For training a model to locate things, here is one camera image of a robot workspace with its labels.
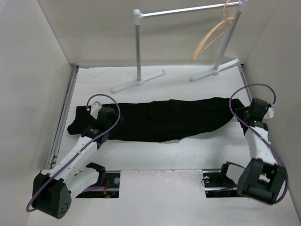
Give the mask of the black trousers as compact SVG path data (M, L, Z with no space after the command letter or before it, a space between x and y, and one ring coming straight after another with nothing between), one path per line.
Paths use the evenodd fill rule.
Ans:
M239 99L213 97L183 101L104 104L121 111L121 122L109 134L110 140L166 142L215 131L226 125L230 109L243 108Z

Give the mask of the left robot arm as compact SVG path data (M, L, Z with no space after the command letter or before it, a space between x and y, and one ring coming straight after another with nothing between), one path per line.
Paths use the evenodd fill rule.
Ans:
M61 219L72 200L86 188L90 185L99 188L105 184L105 167L89 159L108 140L110 132L119 123L120 109L92 107L88 114L92 120L80 130L75 146L49 172L35 177L27 212L39 210Z

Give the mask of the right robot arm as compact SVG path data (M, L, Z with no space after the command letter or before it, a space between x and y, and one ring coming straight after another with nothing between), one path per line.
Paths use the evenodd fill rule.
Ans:
M287 171L274 157L268 142L268 126L263 122L271 104L253 98L250 105L235 110L248 143L251 160L238 179L237 194L272 205L286 179Z

